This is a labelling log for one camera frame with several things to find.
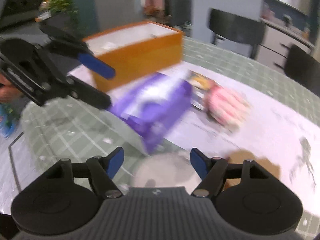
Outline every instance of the open box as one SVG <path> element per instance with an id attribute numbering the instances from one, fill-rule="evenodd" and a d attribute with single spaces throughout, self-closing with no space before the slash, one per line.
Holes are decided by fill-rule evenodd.
<path id="1" fill-rule="evenodd" d="M 182 35 L 180 30 L 144 21 L 87 37 L 84 41 L 95 56 L 116 70 L 111 80 L 92 72 L 97 88 L 107 92 L 179 63 Z"/>

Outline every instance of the screw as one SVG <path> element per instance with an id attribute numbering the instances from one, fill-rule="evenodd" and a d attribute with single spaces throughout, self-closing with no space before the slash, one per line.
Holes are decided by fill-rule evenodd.
<path id="1" fill-rule="evenodd" d="M 67 77 L 66 79 L 70 85 L 73 85 L 75 83 L 72 78 Z"/>
<path id="2" fill-rule="evenodd" d="M 77 94 L 77 92 L 75 92 L 75 91 L 71 91 L 71 96 L 72 96 L 73 98 L 78 98 L 78 94 Z"/>
<path id="3" fill-rule="evenodd" d="M 209 196 L 209 191 L 207 191 L 206 189 L 196 189 L 193 193 L 192 193 L 195 197 L 207 197 Z"/>
<path id="4" fill-rule="evenodd" d="M 108 190 L 106 192 L 106 197 L 108 197 L 108 198 L 117 198 L 117 197 L 121 197 L 121 196 L 122 196 L 122 193 L 116 189 Z"/>
<path id="5" fill-rule="evenodd" d="M 47 90 L 47 91 L 50 90 L 51 88 L 51 86 L 46 82 L 42 83 L 41 87 L 43 88 L 43 90 Z"/>

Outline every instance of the chair backrest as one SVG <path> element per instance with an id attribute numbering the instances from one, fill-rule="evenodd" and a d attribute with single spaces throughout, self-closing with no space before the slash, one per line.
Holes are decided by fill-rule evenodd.
<path id="1" fill-rule="evenodd" d="M 290 48 L 284 73 L 320 97 L 320 63 L 297 45 Z"/>
<path id="2" fill-rule="evenodd" d="M 211 9 L 209 29 L 228 40 L 257 45 L 263 40 L 265 24 L 232 13 Z"/>

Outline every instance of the white drawer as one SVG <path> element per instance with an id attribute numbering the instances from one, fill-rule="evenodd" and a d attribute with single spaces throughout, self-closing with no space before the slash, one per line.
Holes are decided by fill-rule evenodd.
<path id="1" fill-rule="evenodd" d="M 264 39 L 262 41 L 262 45 L 272 49 L 284 56 L 288 55 L 288 49 L 283 47 L 281 44 L 288 46 L 289 48 L 292 46 L 292 44 L 296 44 L 298 47 L 303 49 L 305 52 L 309 53 L 310 49 L 300 43 L 299 41 L 289 37 L 288 35 L 277 31 L 276 29 L 273 29 L 271 27 L 266 27 L 266 32 L 264 34 Z"/>
<path id="2" fill-rule="evenodd" d="M 258 48 L 256 61 L 278 72 L 283 73 L 283 70 L 275 66 L 275 63 L 283 68 L 286 60 L 287 59 L 285 57 L 282 57 L 281 55 L 271 51 L 270 49 L 262 46 L 259 46 Z"/>

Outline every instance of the finger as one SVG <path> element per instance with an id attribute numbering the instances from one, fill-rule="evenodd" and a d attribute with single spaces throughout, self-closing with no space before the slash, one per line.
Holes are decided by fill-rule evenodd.
<path id="1" fill-rule="evenodd" d="M 0 74 L 0 83 L 6 86 L 11 85 L 11 83 L 2 74 Z"/>
<path id="2" fill-rule="evenodd" d="M 21 95 L 21 92 L 12 86 L 0 88 L 0 103 L 8 103 Z"/>

